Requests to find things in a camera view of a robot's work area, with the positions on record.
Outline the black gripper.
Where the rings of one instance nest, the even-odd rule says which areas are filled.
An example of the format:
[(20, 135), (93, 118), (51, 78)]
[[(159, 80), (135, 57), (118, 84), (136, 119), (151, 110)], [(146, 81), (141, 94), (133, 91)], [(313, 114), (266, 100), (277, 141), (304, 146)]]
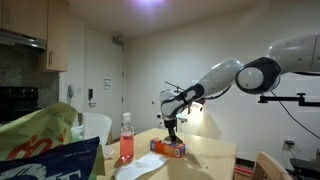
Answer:
[[(174, 128), (177, 126), (177, 120), (176, 119), (165, 120), (164, 124), (165, 124), (165, 127), (168, 129), (168, 132), (172, 133), (174, 131)], [(177, 137), (175, 133), (173, 133), (173, 135), (169, 134), (169, 138), (171, 142), (174, 142), (174, 143), (177, 142)]]

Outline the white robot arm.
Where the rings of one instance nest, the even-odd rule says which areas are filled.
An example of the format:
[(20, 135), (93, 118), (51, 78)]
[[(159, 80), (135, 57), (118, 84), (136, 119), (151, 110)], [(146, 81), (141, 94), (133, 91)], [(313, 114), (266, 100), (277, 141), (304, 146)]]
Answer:
[(192, 86), (175, 93), (168, 89), (160, 93), (160, 108), (169, 140), (177, 141), (174, 128), (177, 115), (192, 102), (223, 92), (233, 83), (245, 93), (263, 94), (272, 91), (286, 73), (308, 75), (319, 73), (319, 33), (286, 38), (271, 44), (266, 55), (247, 64), (229, 58), (213, 66)]

